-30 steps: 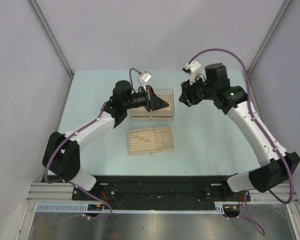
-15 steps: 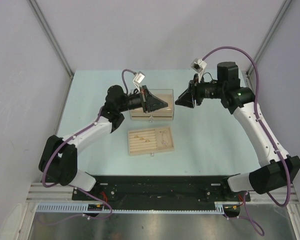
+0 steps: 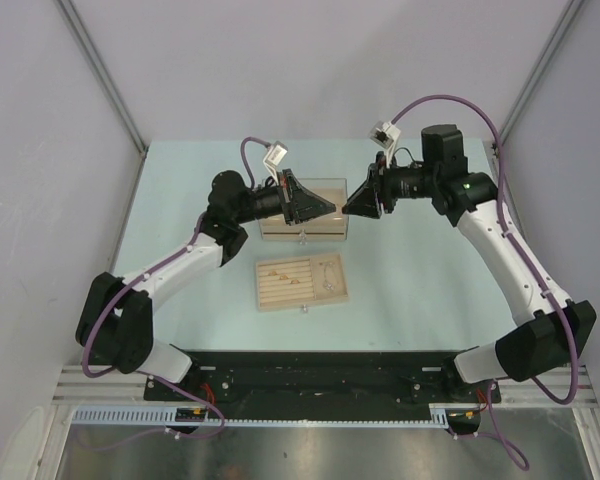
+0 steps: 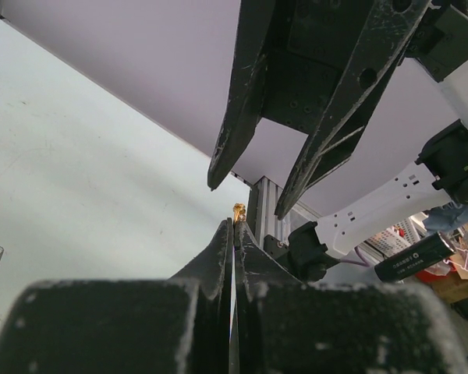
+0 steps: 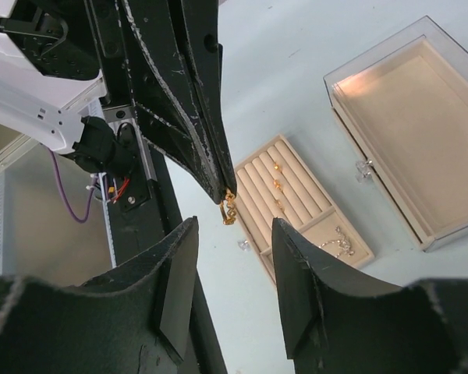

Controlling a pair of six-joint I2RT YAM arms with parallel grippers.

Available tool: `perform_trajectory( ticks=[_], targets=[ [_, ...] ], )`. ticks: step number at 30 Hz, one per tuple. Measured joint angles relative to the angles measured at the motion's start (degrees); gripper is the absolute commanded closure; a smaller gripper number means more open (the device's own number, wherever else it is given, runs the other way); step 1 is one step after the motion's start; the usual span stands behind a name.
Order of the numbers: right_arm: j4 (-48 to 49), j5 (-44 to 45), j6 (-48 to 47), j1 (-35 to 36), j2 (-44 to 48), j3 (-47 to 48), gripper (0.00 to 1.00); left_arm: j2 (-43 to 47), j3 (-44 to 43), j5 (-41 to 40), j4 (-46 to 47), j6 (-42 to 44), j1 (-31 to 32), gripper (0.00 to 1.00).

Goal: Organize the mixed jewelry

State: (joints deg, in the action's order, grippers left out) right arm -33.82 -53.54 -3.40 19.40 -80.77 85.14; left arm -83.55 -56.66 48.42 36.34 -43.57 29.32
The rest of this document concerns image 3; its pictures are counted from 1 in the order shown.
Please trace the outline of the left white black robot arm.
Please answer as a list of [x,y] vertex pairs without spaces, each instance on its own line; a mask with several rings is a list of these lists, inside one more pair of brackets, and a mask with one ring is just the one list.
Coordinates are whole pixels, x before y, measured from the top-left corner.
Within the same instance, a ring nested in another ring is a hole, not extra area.
[[191,369],[187,353],[155,339],[155,312],[191,281],[231,261],[248,238],[245,224],[282,216],[287,224],[298,225],[335,210],[334,203],[302,185],[289,169],[276,182],[256,189],[236,171],[217,174],[208,205],[184,245],[136,273],[103,272],[92,281],[76,329],[84,374],[99,377],[90,367],[96,359],[107,372],[161,378],[177,398],[194,397],[201,376]]

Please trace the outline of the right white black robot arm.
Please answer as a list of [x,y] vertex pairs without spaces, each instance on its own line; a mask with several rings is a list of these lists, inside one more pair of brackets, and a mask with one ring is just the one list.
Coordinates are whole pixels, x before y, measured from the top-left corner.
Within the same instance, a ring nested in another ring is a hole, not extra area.
[[539,264],[520,237],[498,187],[486,173],[472,173],[461,131],[454,124],[421,132],[422,158],[398,165],[399,129],[377,123],[370,138],[381,151],[365,181],[348,198],[347,215],[378,219],[400,199],[427,198],[434,209],[473,245],[493,275],[510,309],[515,329],[489,345],[461,351],[442,366],[441,388],[464,401],[478,383],[509,378],[537,381],[579,359],[597,319],[592,305],[576,302]]

